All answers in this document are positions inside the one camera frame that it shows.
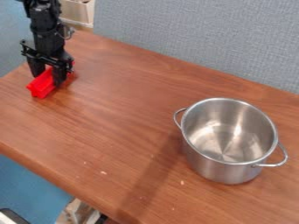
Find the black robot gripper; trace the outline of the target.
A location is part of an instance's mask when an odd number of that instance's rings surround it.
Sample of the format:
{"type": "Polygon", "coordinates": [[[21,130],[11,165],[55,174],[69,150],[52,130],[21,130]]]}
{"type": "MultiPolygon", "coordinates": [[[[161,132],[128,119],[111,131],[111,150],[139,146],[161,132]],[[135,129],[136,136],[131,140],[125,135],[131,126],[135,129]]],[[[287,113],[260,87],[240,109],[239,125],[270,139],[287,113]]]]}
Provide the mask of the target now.
{"type": "Polygon", "coordinates": [[[21,41],[23,56],[36,78],[51,65],[53,85],[57,87],[72,70],[73,58],[64,50],[65,40],[73,30],[61,22],[59,0],[20,0],[25,16],[31,20],[32,43],[21,41]]]}

